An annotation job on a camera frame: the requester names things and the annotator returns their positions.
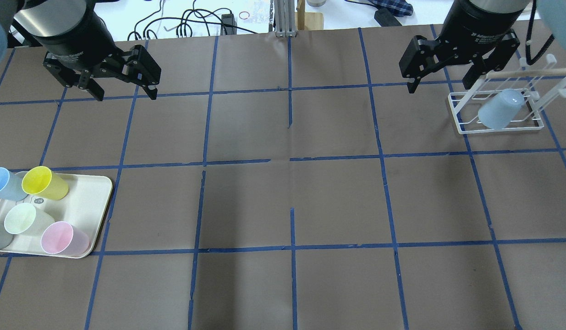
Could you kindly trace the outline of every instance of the yellow cup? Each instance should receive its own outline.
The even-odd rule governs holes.
[[[69,184],[46,166],[28,171],[22,180],[25,193],[50,200],[60,200],[69,192]]]

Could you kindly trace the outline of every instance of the cable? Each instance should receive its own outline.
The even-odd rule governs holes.
[[[136,22],[136,24],[134,24],[134,31],[132,31],[132,32],[130,32],[130,34],[128,34],[128,38],[127,38],[128,40],[130,40],[130,36],[132,36],[132,33],[134,34],[134,38],[135,38],[136,40],[138,40],[139,38],[142,39],[142,36],[141,36],[138,32],[136,32],[136,27],[137,27],[138,24],[140,24],[141,22],[146,21],[147,19],[151,18],[154,14],[161,12],[161,10],[163,10],[163,1],[164,1],[164,0],[159,0],[159,10],[157,10],[157,11],[151,13],[149,16],[147,16],[147,17],[141,19],[140,21]]]
[[[181,16],[181,18],[184,19],[184,24],[187,24],[187,21],[189,21],[189,17],[191,16],[191,14],[193,14],[193,16],[195,16],[197,18],[203,19],[203,23],[205,23],[205,29],[207,29],[208,36],[211,36],[211,32],[209,31],[209,25],[207,24],[208,22],[205,19],[206,17],[213,15],[214,17],[216,17],[218,19],[218,21],[220,21],[220,23],[222,24],[222,27],[223,27],[224,21],[222,21],[222,19],[218,15],[216,15],[216,12],[219,11],[219,10],[222,10],[222,9],[226,9],[226,10],[230,11],[230,13],[232,13],[232,11],[228,8],[219,8],[219,9],[216,9],[215,11],[208,11],[207,9],[195,9],[195,2],[193,2],[192,6],[193,6],[193,9],[187,9],[186,11],[183,12],[183,14]],[[178,25],[178,27],[179,27],[179,30],[180,30],[180,32],[179,32],[180,35],[183,36],[182,24]]]
[[[182,21],[182,18],[180,18],[180,17],[160,17],[160,18],[157,18],[157,19],[153,19],[150,23],[148,23],[147,26],[144,28],[144,30],[147,30],[147,29],[150,27],[150,25],[151,25],[152,23],[155,23],[155,22],[157,22],[157,21],[161,21],[162,19],[178,19],[179,21]],[[257,33],[257,32],[254,32],[254,31],[252,31],[252,30],[245,29],[245,28],[243,28],[243,27],[236,27],[235,25],[226,24],[226,23],[191,21],[191,20],[189,20],[189,22],[192,22],[192,23],[207,23],[207,24],[213,24],[213,25],[222,25],[222,26],[224,26],[224,27],[235,28],[235,29],[242,30],[242,31],[246,31],[246,32],[250,32],[250,33]]]
[[[371,6],[371,7],[375,7],[377,9],[379,9],[379,6],[373,5],[373,4],[366,4],[365,2],[358,2],[358,1],[351,1],[351,0],[344,0],[345,2],[350,2],[352,4],[359,4],[359,5],[366,5],[366,6]]]
[[[536,62],[538,62],[539,59],[544,55],[544,53],[551,46],[551,44],[554,42],[555,39],[554,35],[550,35],[550,37],[547,38],[545,44],[541,46],[541,49],[538,52],[538,54],[536,54],[536,57],[532,58],[531,41],[532,41],[533,21],[535,20],[535,17],[536,17],[536,0],[533,0],[532,14],[529,18],[528,35],[525,41],[525,56],[528,61],[528,65],[534,65]]]
[[[151,33],[154,35],[154,39],[159,39],[159,37],[157,36],[157,33],[155,33],[155,32],[154,32],[153,30],[151,30],[151,29],[149,29],[149,30],[146,31],[146,38],[147,38],[147,39],[150,39],[150,34],[151,34]]]

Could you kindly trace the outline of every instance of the dish rack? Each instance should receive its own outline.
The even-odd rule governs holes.
[[[448,103],[458,133],[476,134],[542,129],[544,121],[541,118],[541,111],[557,97],[566,98],[566,68],[554,69],[557,60],[553,54],[548,54],[545,60],[547,63],[543,69],[532,69],[527,65],[526,59],[521,58],[520,68],[517,71],[493,71],[478,79],[469,90],[450,93]],[[545,77],[563,77],[563,79],[541,96],[536,86]],[[478,118],[480,106],[506,88],[512,88],[523,94],[526,109],[520,111],[504,129],[490,129],[482,125]]]

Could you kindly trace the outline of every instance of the upside-down blue cup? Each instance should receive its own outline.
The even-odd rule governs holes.
[[[0,167],[0,198],[19,201],[28,196],[22,189],[22,178]]]

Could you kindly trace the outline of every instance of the wooden stick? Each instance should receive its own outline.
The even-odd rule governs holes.
[[[527,71],[491,71],[486,74],[487,79],[496,78],[520,78],[525,76],[541,77],[541,76],[565,76],[566,68],[564,69],[546,69],[546,70],[527,70]]]
[[[305,29],[305,0],[297,2],[297,30]]]

